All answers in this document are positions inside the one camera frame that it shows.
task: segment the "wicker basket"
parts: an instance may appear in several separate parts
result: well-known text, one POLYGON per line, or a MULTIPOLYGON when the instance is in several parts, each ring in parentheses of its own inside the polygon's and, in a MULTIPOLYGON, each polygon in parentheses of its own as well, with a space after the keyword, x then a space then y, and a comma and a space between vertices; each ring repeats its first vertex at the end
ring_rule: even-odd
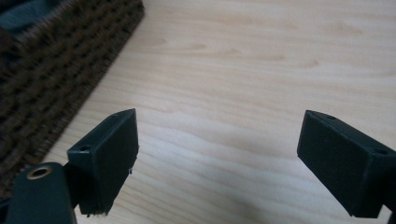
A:
POLYGON ((64 0, 19 35, 0 31, 0 197, 41 162, 143 15, 141 0, 64 0))

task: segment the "light wood surface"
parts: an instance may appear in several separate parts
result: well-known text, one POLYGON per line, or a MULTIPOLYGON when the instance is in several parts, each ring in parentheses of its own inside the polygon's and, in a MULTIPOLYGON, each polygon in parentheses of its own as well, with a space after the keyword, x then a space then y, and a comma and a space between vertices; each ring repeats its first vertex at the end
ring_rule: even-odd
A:
POLYGON ((297 158, 306 109, 396 148, 394 0, 146 0, 46 161, 136 108, 140 152, 108 217, 79 223, 386 223, 350 217, 297 158))

